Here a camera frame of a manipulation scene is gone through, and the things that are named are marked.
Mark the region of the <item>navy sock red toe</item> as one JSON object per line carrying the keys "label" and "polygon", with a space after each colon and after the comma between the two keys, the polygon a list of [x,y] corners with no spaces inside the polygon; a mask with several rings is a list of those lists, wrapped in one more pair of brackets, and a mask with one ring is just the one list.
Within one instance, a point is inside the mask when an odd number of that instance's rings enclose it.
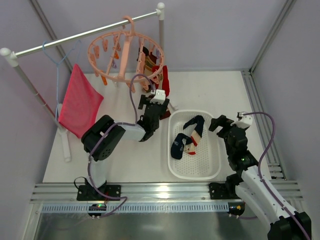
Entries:
{"label": "navy sock red toe", "polygon": [[198,144],[200,143],[203,137],[204,123],[205,123],[204,117],[202,115],[196,115],[195,117],[193,117],[183,125],[183,129],[186,129],[191,125],[195,125],[194,130],[192,131],[190,136],[195,147],[198,146]]}

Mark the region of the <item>navy patterned sock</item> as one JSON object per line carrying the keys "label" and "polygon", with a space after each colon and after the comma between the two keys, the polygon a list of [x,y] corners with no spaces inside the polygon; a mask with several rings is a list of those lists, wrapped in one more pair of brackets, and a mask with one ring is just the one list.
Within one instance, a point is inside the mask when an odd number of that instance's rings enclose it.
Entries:
{"label": "navy patterned sock", "polygon": [[193,144],[191,137],[185,135],[184,133],[179,133],[171,145],[170,155],[175,160],[181,160],[183,153],[195,155],[196,147]]}

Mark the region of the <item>beige striped sock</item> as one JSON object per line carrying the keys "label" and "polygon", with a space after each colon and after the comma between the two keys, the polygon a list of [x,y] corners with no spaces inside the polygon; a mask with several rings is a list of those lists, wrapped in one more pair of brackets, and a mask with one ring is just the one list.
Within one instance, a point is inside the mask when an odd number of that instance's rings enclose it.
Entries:
{"label": "beige striped sock", "polygon": [[[157,90],[157,89],[156,89],[156,86],[155,86],[155,85],[152,85],[152,86],[150,87],[150,89],[149,89],[149,92],[146,93],[145,95],[151,97],[152,92],[154,92],[155,90]],[[172,104],[172,102],[171,102],[170,99],[169,99],[169,104],[168,104],[168,106],[167,106],[166,112],[165,112],[165,114],[160,118],[160,121],[169,118],[176,110],[177,110],[177,108]]]}

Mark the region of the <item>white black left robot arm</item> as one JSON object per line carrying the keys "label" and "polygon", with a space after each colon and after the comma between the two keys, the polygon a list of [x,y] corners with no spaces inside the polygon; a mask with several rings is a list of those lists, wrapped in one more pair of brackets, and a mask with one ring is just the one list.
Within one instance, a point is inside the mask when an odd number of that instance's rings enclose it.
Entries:
{"label": "white black left robot arm", "polygon": [[121,140],[145,142],[151,138],[160,126],[170,100],[162,90],[156,90],[150,96],[142,94],[138,107],[144,114],[135,118],[135,123],[115,122],[109,115],[103,115],[82,136],[84,151],[89,154],[87,178],[77,187],[77,201],[119,201],[121,186],[107,184],[103,163],[115,150]]}

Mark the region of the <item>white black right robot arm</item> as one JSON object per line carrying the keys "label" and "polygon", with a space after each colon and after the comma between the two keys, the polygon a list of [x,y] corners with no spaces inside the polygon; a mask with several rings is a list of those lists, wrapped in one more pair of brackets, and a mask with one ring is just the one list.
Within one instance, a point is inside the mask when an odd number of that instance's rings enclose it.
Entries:
{"label": "white black right robot arm", "polygon": [[212,118],[209,131],[221,128],[229,166],[234,174],[224,183],[209,183],[212,200],[241,199],[264,224],[269,240],[310,240],[312,221],[306,212],[298,212],[285,200],[262,171],[262,160],[256,160],[248,149],[247,129],[253,123],[251,113],[240,112],[233,121],[225,115]]}

